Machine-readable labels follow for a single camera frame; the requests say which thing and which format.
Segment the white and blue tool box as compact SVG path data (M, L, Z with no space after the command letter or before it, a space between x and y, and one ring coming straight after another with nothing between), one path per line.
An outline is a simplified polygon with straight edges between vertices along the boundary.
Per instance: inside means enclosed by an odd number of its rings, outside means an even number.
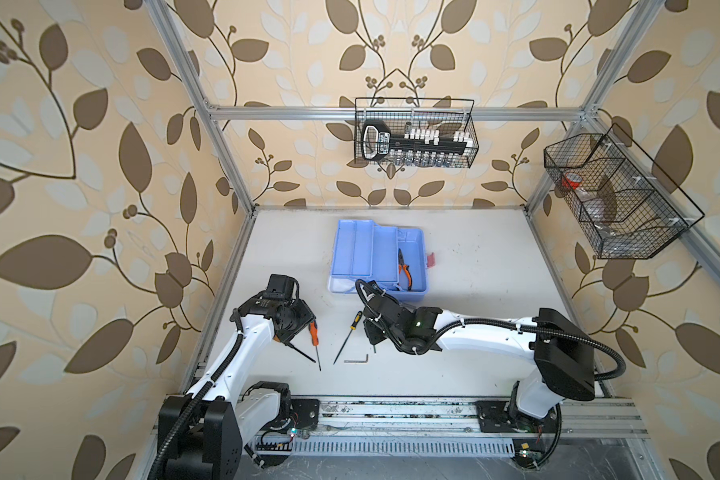
M411 291L401 290L398 249L410 267ZM419 228L382 226L372 220L338 222L327 288L334 294L354 294L355 281L375 280L401 302L417 303L429 291L424 232Z

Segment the orange handled pliers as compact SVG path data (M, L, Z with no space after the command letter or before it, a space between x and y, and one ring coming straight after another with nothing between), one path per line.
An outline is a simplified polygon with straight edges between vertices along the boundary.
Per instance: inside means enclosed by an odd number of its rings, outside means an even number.
M400 272L400 278L401 283L404 286L401 286L401 290L405 291L411 291L413 286L413 279L410 272L410 267L406 263L404 254L401 249L398 249L398 270Z

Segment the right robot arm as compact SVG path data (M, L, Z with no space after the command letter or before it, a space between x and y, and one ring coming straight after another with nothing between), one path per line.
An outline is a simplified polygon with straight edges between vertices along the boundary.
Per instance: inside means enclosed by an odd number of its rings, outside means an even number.
M506 396L510 416L541 419L564 400L593 400L598 382L626 371L620 353L554 309L492 319L413 308L387 294L361 301L369 343L400 355L383 356L389 393Z

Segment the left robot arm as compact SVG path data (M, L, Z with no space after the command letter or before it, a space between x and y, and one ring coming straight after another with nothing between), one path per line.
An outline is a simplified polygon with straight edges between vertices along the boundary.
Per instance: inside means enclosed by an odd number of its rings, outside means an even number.
M158 418L158 445L149 479L233 479L243 456L257 466L271 463L251 446L257 433L294 421L290 387L259 381L240 399L245 382L266 347L300 333L316 319L299 298L264 291L231 310L235 332L200 380L186 393L168 397Z

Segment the red handled screwdriver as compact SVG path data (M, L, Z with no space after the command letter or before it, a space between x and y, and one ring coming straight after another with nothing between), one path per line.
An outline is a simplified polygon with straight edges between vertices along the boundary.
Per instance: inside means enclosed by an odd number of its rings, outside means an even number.
M316 354L316 360L318 364L318 369L322 370L321 362L320 362L320 354L319 354L319 336L318 336L318 326L316 321L312 321L309 324L309 332L311 336L311 342L315 349Z

